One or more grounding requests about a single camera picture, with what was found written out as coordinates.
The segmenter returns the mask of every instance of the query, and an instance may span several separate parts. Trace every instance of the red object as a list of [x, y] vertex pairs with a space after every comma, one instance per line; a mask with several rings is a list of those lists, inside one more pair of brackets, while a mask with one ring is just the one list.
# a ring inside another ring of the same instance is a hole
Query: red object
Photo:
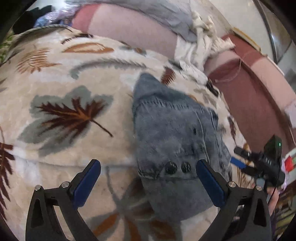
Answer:
[[287, 172], [290, 172], [294, 169], [293, 160], [290, 156], [285, 160], [285, 168]]

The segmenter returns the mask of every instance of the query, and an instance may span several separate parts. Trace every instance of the finger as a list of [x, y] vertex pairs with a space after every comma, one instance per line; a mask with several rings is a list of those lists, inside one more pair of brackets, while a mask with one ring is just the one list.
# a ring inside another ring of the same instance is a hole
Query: finger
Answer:
[[278, 192], [277, 188], [273, 188], [273, 187], [269, 187], [266, 190], [266, 192], [270, 195], [272, 195], [273, 191], [274, 191], [274, 194], [271, 197], [269, 204], [268, 204], [268, 210], [269, 210], [270, 216], [272, 215], [272, 213], [276, 207], [277, 201], [279, 199], [279, 192]]

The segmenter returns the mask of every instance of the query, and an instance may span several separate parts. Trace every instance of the black cable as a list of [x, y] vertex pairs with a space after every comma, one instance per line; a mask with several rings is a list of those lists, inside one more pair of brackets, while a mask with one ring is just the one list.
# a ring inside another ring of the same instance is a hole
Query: black cable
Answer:
[[[277, 175], [277, 178], [276, 178], [276, 185], [277, 185], [277, 182], [278, 182], [278, 180], [279, 180], [279, 172], [280, 172], [280, 170], [281, 170], [281, 165], [282, 165], [282, 161], [281, 161], [281, 164], [279, 165], [279, 171], [278, 171], [278, 175]], [[270, 200], [272, 199], [272, 197], [273, 197], [273, 195], [274, 195], [274, 192], [275, 192], [275, 190], [276, 190], [276, 187], [274, 187], [274, 191], [272, 192], [272, 195], [270, 196], [270, 199], [269, 199], [269, 201], [268, 201], [267, 205], [269, 205], [269, 203], [270, 203]]]

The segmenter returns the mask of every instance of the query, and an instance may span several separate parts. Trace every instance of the blue denim fabric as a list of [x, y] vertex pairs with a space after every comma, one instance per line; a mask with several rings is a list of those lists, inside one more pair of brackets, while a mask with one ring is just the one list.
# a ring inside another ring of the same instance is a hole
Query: blue denim fabric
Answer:
[[[197, 161], [205, 159], [226, 181], [231, 177], [231, 156], [218, 133], [216, 113], [147, 73], [133, 97], [138, 173], [156, 216], [181, 221], [211, 207], [196, 175]], [[172, 162], [177, 170], [168, 174]]]

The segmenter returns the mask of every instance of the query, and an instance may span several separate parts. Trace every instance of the leaf stem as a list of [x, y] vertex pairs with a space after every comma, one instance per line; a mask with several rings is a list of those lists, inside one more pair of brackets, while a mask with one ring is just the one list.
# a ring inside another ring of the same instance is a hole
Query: leaf stem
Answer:
[[111, 134], [110, 131], [108, 131], [106, 128], [104, 128], [103, 126], [101, 126], [101, 125], [100, 125], [99, 123], [97, 123], [95, 120], [91, 120], [91, 122], [97, 124], [99, 127], [102, 128], [102, 130], [106, 131], [106, 132], [109, 134], [110, 137], [113, 137], [113, 135]]

